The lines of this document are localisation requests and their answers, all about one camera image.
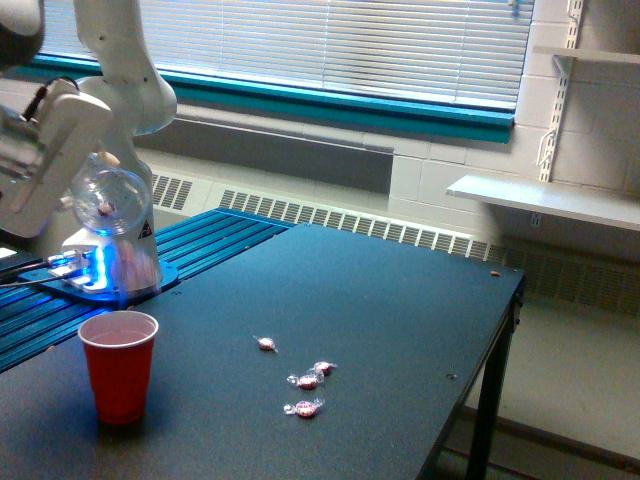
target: red solo cup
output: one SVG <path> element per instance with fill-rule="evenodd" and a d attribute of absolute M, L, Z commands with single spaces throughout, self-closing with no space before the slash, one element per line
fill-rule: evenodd
<path fill-rule="evenodd" d="M 102 422 L 123 425 L 144 415 L 157 331 L 155 318 L 132 310 L 97 315 L 78 329 Z"/>

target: window blinds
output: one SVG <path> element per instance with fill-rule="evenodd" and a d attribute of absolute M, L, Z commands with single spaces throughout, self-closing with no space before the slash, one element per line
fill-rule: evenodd
<path fill-rule="evenodd" d="M 72 0 L 45 0 L 44 53 L 91 57 Z M 141 0 L 161 69 L 515 109 L 533 0 Z"/>

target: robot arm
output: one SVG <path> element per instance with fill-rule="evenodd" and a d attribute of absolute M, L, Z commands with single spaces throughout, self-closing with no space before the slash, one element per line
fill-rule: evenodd
<path fill-rule="evenodd" d="M 0 73 L 37 53 L 43 21 L 42 0 L 0 3 Z M 42 230 L 111 120 L 104 102 L 71 82 L 39 96 L 29 118 L 0 106 L 0 227 L 26 238 Z"/>
<path fill-rule="evenodd" d="M 64 80 L 56 82 L 33 118 L 0 117 L 0 193 L 6 193 L 5 200 L 0 196 L 0 228 L 20 236 L 38 233 L 98 140 L 122 169 L 137 175 L 150 190 L 151 172 L 138 159 L 132 137 L 161 129 L 176 112 L 175 94 L 147 53 L 138 0 L 74 0 L 74 8 L 80 40 L 96 55 L 103 76 L 84 78 L 77 88 Z M 11 64 L 13 58 L 7 56 L 0 65 Z M 29 54 L 20 58 L 24 62 Z M 90 196 L 76 202 L 107 228 L 97 229 L 96 222 L 83 220 L 85 227 L 63 243 L 63 249 L 93 259 L 86 275 L 69 280 L 86 293 L 135 295 L 155 290 L 160 282 L 150 202 L 140 210 L 135 229 L 109 226 L 135 203 L 127 198 L 133 189 L 108 183 L 119 178 L 109 177 L 104 191 L 96 190 L 99 182 L 88 182 Z M 64 267 L 51 273 L 63 276 Z"/>

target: window sill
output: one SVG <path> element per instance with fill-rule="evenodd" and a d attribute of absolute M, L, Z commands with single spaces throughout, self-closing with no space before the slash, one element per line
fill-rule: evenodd
<path fill-rule="evenodd" d="M 100 73 L 97 62 L 37 55 L 18 73 L 25 76 L 66 75 L 81 78 Z M 178 99 L 218 106 L 262 111 L 276 115 L 330 121 L 346 128 L 429 134 L 508 143 L 513 113 L 326 93 L 241 80 L 160 71 Z"/>

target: candy wrapper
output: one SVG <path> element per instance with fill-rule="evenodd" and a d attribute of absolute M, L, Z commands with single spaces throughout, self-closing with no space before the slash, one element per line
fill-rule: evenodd
<path fill-rule="evenodd" d="M 316 362 L 313 365 L 313 368 L 311 370 L 313 370 L 314 372 L 320 374 L 322 373 L 322 375 L 324 375 L 325 377 L 328 375 L 331 375 L 331 372 L 333 371 L 334 368 L 336 368 L 338 365 L 335 363 L 329 363 L 329 362 Z"/>
<path fill-rule="evenodd" d="M 278 353 L 278 349 L 276 348 L 276 342 L 273 341 L 272 338 L 269 337 L 256 337 L 253 338 L 258 342 L 258 348 L 260 350 L 264 350 L 265 352 L 276 352 Z"/>
<path fill-rule="evenodd" d="M 296 377 L 289 375 L 287 382 L 303 390 L 314 390 L 318 385 L 324 382 L 324 373 L 309 370 L 306 374 Z"/>
<path fill-rule="evenodd" d="M 301 402 L 296 403 L 295 405 L 287 404 L 284 406 L 284 414 L 285 415 L 298 415 L 302 418 L 312 418 L 315 417 L 318 413 L 320 407 L 324 405 L 324 400 L 316 398 L 314 401 L 309 402 L 307 400 L 302 400 Z"/>

